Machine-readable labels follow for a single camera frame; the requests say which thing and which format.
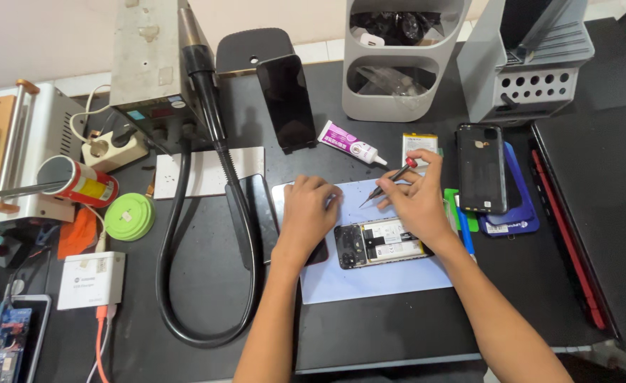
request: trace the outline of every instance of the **precision screwdriver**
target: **precision screwdriver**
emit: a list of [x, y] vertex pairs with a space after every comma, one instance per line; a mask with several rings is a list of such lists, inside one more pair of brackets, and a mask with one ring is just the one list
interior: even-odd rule
[[[402, 174], [408, 170], [409, 168], [416, 168], [417, 167], [417, 162], [415, 160], [413, 160], [412, 158], [408, 157], [405, 159], [405, 165], [396, 172], [396, 174], [394, 174], [393, 176], [389, 177], [390, 180], [395, 181], [398, 179], [398, 177], [401, 177]], [[365, 202], [363, 202], [362, 205], [358, 206], [358, 209], [363, 207], [364, 204], [368, 203], [369, 200], [371, 200], [372, 198], [375, 198], [376, 196], [380, 195], [383, 193], [383, 190], [381, 187], [377, 187], [372, 194], [369, 195], [368, 199], [365, 200]]]

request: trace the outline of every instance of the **plastic bags in bin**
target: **plastic bags in bin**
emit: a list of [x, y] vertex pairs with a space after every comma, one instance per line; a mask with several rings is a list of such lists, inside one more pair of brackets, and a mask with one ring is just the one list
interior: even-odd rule
[[362, 12], [351, 15], [351, 28], [358, 27], [378, 36], [387, 46], [420, 45], [427, 32], [434, 28], [443, 36], [437, 12]]
[[392, 67], [358, 67], [356, 71], [368, 79], [368, 83], [358, 91], [358, 94], [381, 95], [381, 92], [384, 92], [386, 95], [392, 95], [410, 110], [415, 110], [420, 105], [420, 100], [414, 96], [428, 91], [412, 77]]

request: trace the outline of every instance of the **glue tube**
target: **glue tube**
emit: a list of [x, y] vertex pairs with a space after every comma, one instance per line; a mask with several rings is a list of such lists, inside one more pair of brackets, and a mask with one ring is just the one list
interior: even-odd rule
[[362, 141], [358, 141], [355, 136], [334, 125], [332, 121], [327, 121], [323, 132], [318, 136], [318, 141], [340, 151], [345, 151], [360, 161], [366, 163], [378, 162], [386, 165], [386, 161], [377, 155], [377, 149]]

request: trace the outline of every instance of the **blue circuit board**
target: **blue circuit board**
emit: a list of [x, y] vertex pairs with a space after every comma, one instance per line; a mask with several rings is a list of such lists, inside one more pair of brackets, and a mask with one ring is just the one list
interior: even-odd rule
[[0, 383], [17, 383], [32, 309], [6, 310], [0, 324]]

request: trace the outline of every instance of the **gray organizer bin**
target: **gray organizer bin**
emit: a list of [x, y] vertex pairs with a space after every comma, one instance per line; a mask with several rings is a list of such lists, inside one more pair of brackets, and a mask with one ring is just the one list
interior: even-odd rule
[[504, 6], [488, 2], [457, 57], [474, 123], [550, 117], [573, 100], [580, 66], [594, 56], [582, 21], [587, 0], [555, 0], [523, 39], [529, 54], [522, 59], [502, 43]]
[[[409, 122], [422, 117], [431, 107], [471, 0], [347, 0], [346, 38], [343, 53], [343, 111], [362, 121]], [[445, 39], [432, 46], [368, 46], [351, 36], [351, 15], [361, 12], [440, 12]], [[413, 97], [415, 109], [390, 95], [360, 95], [351, 91], [348, 78], [360, 66], [418, 67], [436, 74], [436, 82], [425, 93]]]

